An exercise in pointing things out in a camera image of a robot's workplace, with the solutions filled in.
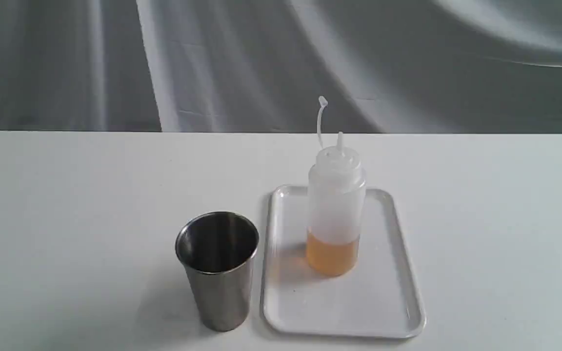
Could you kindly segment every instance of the metal cup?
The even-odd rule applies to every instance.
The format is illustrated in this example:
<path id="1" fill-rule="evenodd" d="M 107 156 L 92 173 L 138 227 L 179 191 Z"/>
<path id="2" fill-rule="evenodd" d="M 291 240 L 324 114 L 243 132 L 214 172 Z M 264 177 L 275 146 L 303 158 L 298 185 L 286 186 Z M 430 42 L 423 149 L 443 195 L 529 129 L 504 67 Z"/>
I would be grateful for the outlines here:
<path id="1" fill-rule="evenodd" d="M 203 214 L 179 232 L 175 251 L 206 327 L 230 331 L 248 316 L 258 242 L 255 225 L 228 212 Z"/>

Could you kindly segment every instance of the gray fabric backdrop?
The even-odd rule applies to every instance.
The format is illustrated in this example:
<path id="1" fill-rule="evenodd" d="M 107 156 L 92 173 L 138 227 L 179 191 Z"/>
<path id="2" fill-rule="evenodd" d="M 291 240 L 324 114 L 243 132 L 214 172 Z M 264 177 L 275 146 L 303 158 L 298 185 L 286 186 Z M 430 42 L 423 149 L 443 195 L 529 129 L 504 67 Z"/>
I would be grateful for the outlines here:
<path id="1" fill-rule="evenodd" d="M 562 0 L 0 0 L 0 129 L 562 133 Z"/>

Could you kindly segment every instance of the plastic squeeze bottle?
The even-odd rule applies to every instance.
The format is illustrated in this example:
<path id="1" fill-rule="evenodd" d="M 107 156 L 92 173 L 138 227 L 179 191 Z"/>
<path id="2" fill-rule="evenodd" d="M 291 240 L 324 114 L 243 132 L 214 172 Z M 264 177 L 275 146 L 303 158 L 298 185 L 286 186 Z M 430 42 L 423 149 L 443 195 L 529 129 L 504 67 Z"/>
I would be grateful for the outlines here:
<path id="1" fill-rule="evenodd" d="M 309 265 L 324 275 L 350 271 L 357 262 L 361 212 L 365 199 L 365 170 L 357 151 L 337 145 L 323 147 L 322 111 L 328 104 L 319 97 L 317 133 L 321 151 L 309 171 L 306 256 Z"/>

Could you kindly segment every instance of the white tray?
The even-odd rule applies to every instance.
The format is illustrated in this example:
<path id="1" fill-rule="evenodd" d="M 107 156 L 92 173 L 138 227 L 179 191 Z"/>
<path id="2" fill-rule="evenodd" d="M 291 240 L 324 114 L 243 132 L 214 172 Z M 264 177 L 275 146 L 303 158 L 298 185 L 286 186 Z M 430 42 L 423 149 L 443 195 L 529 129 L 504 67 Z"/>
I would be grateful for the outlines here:
<path id="1" fill-rule="evenodd" d="M 426 317 L 392 196 L 368 189 L 359 259 L 327 278 L 305 260 L 306 187 L 272 193 L 263 276 L 263 315 L 280 332 L 410 338 Z"/>

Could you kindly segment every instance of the oil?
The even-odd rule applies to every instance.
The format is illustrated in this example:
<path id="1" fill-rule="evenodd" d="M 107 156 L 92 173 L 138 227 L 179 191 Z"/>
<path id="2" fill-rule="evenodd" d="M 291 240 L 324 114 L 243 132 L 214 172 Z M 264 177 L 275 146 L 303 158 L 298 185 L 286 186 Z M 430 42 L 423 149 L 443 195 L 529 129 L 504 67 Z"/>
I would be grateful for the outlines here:
<path id="1" fill-rule="evenodd" d="M 330 277 L 342 275 L 354 267 L 358 248 L 358 237 L 348 244 L 334 245 L 321 242 L 311 231 L 307 232 L 307 262 L 319 273 Z"/>

